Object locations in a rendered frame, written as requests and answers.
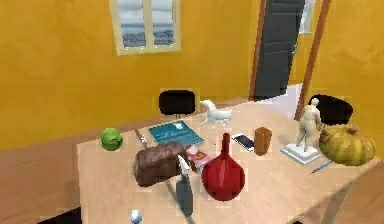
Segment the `beige human statue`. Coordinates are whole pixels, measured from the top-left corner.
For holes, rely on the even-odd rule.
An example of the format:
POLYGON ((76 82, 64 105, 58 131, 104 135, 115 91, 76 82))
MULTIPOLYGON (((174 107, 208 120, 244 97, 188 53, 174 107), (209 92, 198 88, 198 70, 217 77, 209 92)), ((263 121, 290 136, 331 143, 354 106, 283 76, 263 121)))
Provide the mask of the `beige human statue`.
POLYGON ((309 105, 305 106, 299 120, 299 132, 297 141, 289 143, 280 150, 289 158, 301 165, 307 165, 320 157, 319 151, 313 147, 313 137, 317 125, 321 123, 320 110, 317 108, 319 100, 313 98, 309 105))

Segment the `light wooden table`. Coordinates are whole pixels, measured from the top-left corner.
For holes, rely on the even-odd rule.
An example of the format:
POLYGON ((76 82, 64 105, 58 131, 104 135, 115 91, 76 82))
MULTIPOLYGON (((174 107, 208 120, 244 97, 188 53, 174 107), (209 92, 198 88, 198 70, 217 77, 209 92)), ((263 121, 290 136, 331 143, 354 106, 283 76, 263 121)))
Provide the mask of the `light wooden table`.
POLYGON ((327 203, 323 220, 333 224, 350 186, 379 164, 378 158, 360 167, 332 164, 317 173, 323 164, 318 159, 301 166, 280 152, 296 138, 297 122, 261 104, 247 102, 233 108, 228 125, 202 125, 204 115, 185 118, 185 123, 204 139, 201 151, 216 156, 224 133, 251 136, 257 127, 272 131, 269 151, 264 156, 230 145, 230 154, 245 171, 245 187, 231 201, 212 199, 196 174, 190 176, 194 194, 194 213, 185 219, 173 197, 173 181, 149 188, 137 185, 133 162, 142 145, 134 131, 124 133, 124 143, 115 152, 104 150, 99 141, 78 145, 80 203, 83 224, 130 224, 130 213, 137 209, 143 224, 288 224, 319 203, 327 203), (205 136, 216 142, 211 144, 205 136))

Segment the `white horse figurine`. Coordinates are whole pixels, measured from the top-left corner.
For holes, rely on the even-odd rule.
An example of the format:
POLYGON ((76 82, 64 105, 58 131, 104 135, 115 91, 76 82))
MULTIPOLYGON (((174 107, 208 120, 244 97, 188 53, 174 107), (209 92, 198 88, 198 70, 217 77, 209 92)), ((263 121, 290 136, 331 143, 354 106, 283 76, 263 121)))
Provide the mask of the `white horse figurine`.
POLYGON ((219 121, 223 125, 227 125, 228 122, 232 119, 231 110, 219 110, 211 100, 202 100, 200 104, 207 108, 206 118, 202 122, 202 125, 204 125, 208 121, 211 121, 212 128, 215 128, 215 124, 217 121, 219 121))

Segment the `brown bread loaf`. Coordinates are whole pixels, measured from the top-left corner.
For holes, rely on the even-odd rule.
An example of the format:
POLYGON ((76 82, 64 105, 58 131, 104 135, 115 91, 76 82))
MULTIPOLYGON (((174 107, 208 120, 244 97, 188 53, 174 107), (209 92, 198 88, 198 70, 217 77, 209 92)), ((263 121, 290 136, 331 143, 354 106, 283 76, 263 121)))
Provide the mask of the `brown bread loaf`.
POLYGON ((178 156, 187 159, 178 142, 160 143, 140 150, 134 162, 134 176, 140 187, 150 187, 180 174, 178 156))

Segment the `red round vase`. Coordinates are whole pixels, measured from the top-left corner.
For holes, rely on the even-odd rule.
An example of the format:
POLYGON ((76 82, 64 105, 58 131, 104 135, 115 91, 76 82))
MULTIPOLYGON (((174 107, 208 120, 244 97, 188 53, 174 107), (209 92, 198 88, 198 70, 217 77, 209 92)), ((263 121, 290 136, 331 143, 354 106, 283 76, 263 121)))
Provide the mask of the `red round vase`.
POLYGON ((230 134, 224 133, 221 153, 205 164, 201 178, 207 193, 217 201, 236 198, 245 185, 244 169, 230 156, 230 134))

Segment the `grey handled knife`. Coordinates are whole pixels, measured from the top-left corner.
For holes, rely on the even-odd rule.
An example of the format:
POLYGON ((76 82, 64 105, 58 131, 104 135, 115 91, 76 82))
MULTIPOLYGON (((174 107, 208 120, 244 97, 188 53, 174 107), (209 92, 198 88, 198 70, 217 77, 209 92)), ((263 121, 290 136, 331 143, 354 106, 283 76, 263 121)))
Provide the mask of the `grey handled knife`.
POLYGON ((193 214, 193 192, 189 179, 189 165, 185 159, 178 156, 179 167, 181 170, 181 178, 176 183, 176 198, 178 205, 186 217, 193 214))

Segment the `dark grey room door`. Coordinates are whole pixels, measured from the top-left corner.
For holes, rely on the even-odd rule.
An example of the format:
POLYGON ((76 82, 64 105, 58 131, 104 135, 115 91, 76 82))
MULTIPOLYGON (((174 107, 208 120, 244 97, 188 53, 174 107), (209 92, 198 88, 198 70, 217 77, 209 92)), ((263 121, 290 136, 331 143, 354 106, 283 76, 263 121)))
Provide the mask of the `dark grey room door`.
POLYGON ((286 93, 305 0, 266 0, 254 100, 286 93))

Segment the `blue pen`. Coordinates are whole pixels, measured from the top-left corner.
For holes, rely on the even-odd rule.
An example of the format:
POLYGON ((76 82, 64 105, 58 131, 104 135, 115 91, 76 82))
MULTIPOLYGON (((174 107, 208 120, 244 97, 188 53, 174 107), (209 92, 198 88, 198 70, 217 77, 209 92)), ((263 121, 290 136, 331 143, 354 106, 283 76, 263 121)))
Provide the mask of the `blue pen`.
POLYGON ((320 170, 322 170, 322 169, 328 167, 329 165, 331 165, 332 163, 333 163, 332 160, 327 161, 326 163, 324 163, 324 164, 320 165, 319 167, 315 168, 315 169, 311 172, 311 174, 314 174, 314 173, 319 172, 320 170))

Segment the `red white packet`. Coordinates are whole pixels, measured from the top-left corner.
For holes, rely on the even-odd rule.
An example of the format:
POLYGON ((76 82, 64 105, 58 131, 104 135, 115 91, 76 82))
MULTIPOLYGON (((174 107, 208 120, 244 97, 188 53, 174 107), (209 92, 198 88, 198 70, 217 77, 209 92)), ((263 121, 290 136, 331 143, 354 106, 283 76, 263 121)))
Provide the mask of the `red white packet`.
POLYGON ((188 159, 190 162, 190 165, 192 167, 192 170, 197 173, 201 174, 201 171, 203 170, 204 166, 212 160, 212 157, 208 155, 207 153, 201 151, 196 145, 186 145, 184 147, 185 151, 187 152, 188 159))

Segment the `cream framed window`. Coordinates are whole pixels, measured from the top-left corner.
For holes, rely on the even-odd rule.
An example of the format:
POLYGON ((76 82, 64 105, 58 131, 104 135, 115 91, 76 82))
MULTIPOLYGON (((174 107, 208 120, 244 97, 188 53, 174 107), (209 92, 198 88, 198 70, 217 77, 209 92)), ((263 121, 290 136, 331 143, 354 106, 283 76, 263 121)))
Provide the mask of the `cream framed window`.
POLYGON ((181 49, 181 0, 109 0, 119 56, 181 49))

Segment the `green lettuce head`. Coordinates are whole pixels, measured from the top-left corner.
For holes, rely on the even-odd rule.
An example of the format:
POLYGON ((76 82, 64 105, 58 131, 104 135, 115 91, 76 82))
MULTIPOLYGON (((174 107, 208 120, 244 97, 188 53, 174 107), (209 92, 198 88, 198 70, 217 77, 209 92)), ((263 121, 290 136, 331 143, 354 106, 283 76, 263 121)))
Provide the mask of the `green lettuce head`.
POLYGON ((116 128, 105 128, 101 134, 102 147, 107 151, 115 151, 121 147, 123 138, 116 128))

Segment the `brown cup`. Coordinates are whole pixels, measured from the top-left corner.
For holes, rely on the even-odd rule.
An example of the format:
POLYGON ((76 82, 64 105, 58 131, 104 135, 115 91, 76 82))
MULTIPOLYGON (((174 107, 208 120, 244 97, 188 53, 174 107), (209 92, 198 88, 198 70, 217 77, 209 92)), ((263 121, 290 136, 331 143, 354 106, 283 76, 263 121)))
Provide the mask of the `brown cup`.
POLYGON ((255 130, 254 134, 254 151, 257 155, 263 156, 268 152, 272 138, 272 131, 259 127, 255 130))

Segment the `yellow orange pumpkin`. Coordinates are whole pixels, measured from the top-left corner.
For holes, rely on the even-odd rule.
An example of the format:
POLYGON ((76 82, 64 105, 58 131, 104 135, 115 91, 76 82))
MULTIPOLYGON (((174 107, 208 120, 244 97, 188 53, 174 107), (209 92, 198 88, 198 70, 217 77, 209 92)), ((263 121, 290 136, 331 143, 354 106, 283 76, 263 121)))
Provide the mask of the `yellow orange pumpkin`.
POLYGON ((376 155, 375 141, 352 125, 324 126, 319 149, 328 159, 345 166, 362 166, 376 155))

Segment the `black chair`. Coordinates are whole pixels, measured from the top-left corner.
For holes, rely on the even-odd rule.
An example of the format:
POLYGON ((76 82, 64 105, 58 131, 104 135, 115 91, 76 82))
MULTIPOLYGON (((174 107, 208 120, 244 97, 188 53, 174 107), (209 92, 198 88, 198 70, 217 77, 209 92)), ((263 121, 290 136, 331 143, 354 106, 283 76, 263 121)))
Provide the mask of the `black chair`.
POLYGON ((309 99, 309 103, 316 98, 321 121, 326 125, 347 124, 354 112, 350 103, 330 95, 316 94, 309 99))
POLYGON ((195 93, 190 90, 165 90, 158 98, 159 110, 163 115, 189 115, 195 112, 195 93))

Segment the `teal book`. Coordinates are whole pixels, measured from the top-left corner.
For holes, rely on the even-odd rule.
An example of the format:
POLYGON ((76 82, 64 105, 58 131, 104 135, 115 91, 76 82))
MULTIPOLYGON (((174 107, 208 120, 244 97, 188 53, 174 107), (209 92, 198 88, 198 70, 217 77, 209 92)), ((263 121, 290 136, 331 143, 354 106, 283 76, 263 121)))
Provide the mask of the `teal book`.
POLYGON ((204 141, 203 138, 182 120, 151 127, 149 132, 154 140, 160 144, 179 142, 185 146, 200 144, 204 141))

